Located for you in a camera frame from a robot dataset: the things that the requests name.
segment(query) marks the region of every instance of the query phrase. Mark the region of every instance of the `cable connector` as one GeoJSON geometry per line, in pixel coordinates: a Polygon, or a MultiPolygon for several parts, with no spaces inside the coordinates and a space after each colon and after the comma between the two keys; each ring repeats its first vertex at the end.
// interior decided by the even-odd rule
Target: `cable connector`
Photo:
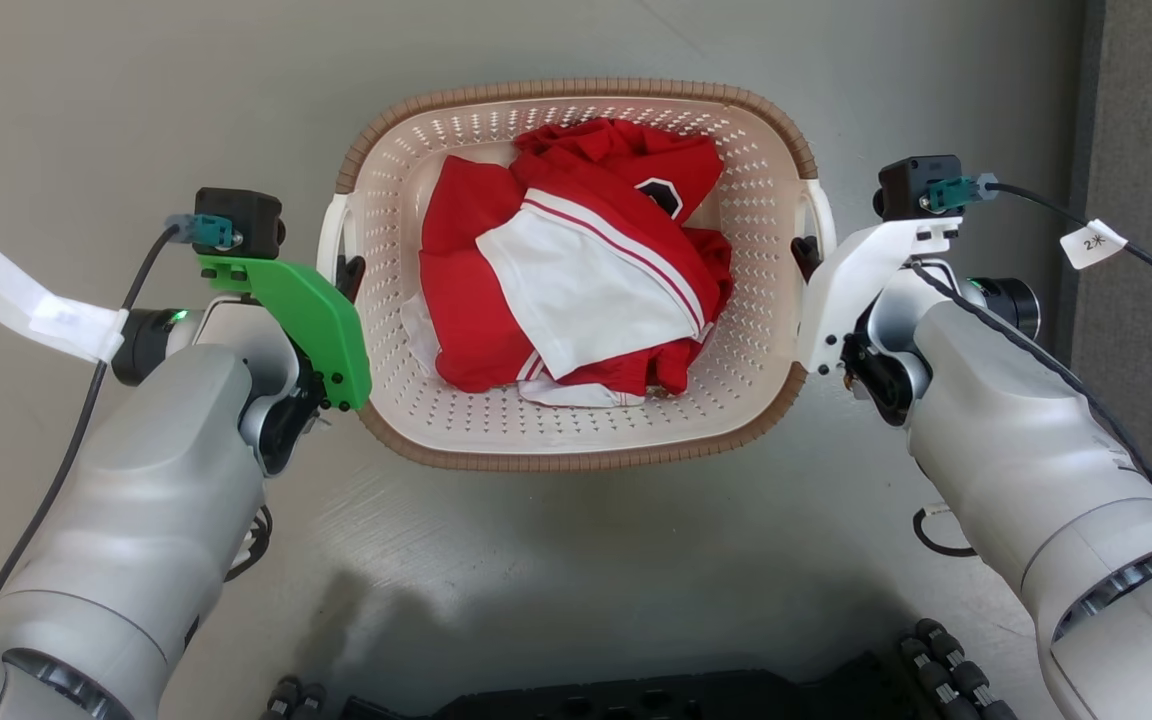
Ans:
{"type": "Polygon", "coordinates": [[[236,232],[234,223],[220,215],[170,215],[166,220],[166,227],[173,225],[180,228],[180,234],[173,242],[214,247],[221,251],[233,250],[243,243],[243,233],[236,232]]]}
{"type": "Polygon", "coordinates": [[[998,179],[993,173],[984,173],[977,177],[943,179],[929,185],[927,195],[919,197],[918,204],[929,213],[941,214],[946,210],[972,205],[973,202],[993,200],[998,197],[998,190],[986,190],[986,185],[995,182],[998,179]]]}

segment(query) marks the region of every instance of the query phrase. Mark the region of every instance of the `basket handle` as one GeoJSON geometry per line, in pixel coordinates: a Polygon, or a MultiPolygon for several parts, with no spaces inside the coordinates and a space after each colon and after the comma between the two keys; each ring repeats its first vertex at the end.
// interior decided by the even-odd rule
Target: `basket handle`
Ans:
{"type": "Polygon", "coordinates": [[[824,195],[818,179],[805,179],[803,181],[803,199],[808,209],[812,210],[812,219],[817,227],[817,247],[820,251],[820,259],[828,258],[838,249],[838,235],[833,228],[833,210],[829,209],[829,199],[824,195]]]}
{"type": "Polygon", "coordinates": [[[403,122],[412,115],[430,109],[460,108],[463,105],[480,103],[500,103],[507,100],[540,100],[545,97],[667,97],[676,100],[700,100],[721,103],[733,108],[748,109],[770,124],[781,141],[790,149],[794,165],[801,179],[817,179],[817,164],[812,149],[808,145],[803,132],[772,100],[753,94],[744,88],[719,85],[713,82],[681,82],[649,78],[561,78],[536,79],[524,82],[502,82],[497,85],[477,85],[430,92],[408,97],[407,100],[391,105],[364,131],[362,131],[344,160],[340,164],[338,174],[338,192],[348,194],[358,183],[358,172],[362,161],[367,158],[371,146],[389,128],[403,122]]]}
{"type": "Polygon", "coordinates": [[[335,283],[335,259],[343,253],[347,259],[358,255],[358,236],[355,227],[349,222],[353,210],[349,209],[349,200],[353,194],[335,194],[328,204],[328,210],[323,215],[323,229],[319,232],[319,256],[314,262],[314,267],[319,274],[335,283]]]}

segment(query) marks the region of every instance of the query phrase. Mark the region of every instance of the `white fabric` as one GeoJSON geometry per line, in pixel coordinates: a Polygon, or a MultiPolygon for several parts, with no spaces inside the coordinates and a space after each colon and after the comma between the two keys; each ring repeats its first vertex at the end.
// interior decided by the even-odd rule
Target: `white fabric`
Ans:
{"type": "Polygon", "coordinates": [[[646,400],[642,395],[613,392],[598,382],[561,386],[550,379],[550,376],[518,382],[518,395],[536,404],[552,407],[629,407],[643,406],[646,400]]]}
{"type": "Polygon", "coordinates": [[[0,323],[61,353],[109,363],[123,344],[127,310],[56,297],[0,252],[0,323]]]}
{"type": "Polygon", "coordinates": [[[397,318],[402,320],[403,329],[407,331],[407,350],[411,351],[416,364],[420,365],[420,372],[426,378],[439,377],[434,361],[438,359],[438,353],[444,347],[439,344],[438,334],[434,333],[434,319],[429,316],[425,293],[417,291],[416,295],[399,305],[397,318]]]}
{"type": "Polygon", "coordinates": [[[575,202],[529,190],[477,247],[555,378],[702,333],[700,302],[677,271],[575,202]]]}
{"type": "Polygon", "coordinates": [[[516,381],[531,381],[531,379],[539,378],[544,369],[545,364],[540,362],[540,354],[532,350],[531,355],[526,356],[526,363],[518,367],[518,377],[515,379],[516,381]]]}

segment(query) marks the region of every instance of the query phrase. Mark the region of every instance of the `white label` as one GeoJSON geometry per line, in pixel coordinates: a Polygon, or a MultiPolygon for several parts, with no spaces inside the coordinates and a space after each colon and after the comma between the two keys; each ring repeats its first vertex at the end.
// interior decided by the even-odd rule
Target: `white label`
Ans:
{"type": "Polygon", "coordinates": [[[123,343],[127,310],[106,310],[47,291],[0,252],[0,323],[84,361],[109,363],[123,343]]]}
{"type": "Polygon", "coordinates": [[[1066,234],[1060,238],[1060,245],[1064,248],[1064,255],[1069,256],[1069,264],[1075,270],[1083,270],[1123,250],[1128,241],[1113,232],[1109,225],[1092,220],[1087,227],[1066,234]]]}

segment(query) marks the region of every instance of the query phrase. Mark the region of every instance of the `white plastic basket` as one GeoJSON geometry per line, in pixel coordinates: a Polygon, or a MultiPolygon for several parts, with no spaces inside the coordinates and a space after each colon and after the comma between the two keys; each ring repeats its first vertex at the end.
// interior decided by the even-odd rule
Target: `white plastic basket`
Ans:
{"type": "Polygon", "coordinates": [[[758,94],[646,79],[506,83],[414,97],[385,111],[346,157],[317,266],[334,278],[338,252],[364,256],[356,305],[374,387],[359,415],[393,450],[444,468],[616,468],[729,450],[780,420],[806,377],[793,363],[804,281],[790,241],[809,219],[820,251],[831,252],[835,232],[812,152],[758,94]],[[591,118],[704,132],[726,164],[689,223],[721,229],[732,242],[735,290],[691,365],[685,395],[568,409],[531,404],[513,387],[470,395],[422,377],[397,308],[420,288],[420,225],[444,159],[508,164],[522,132],[591,118]]]}

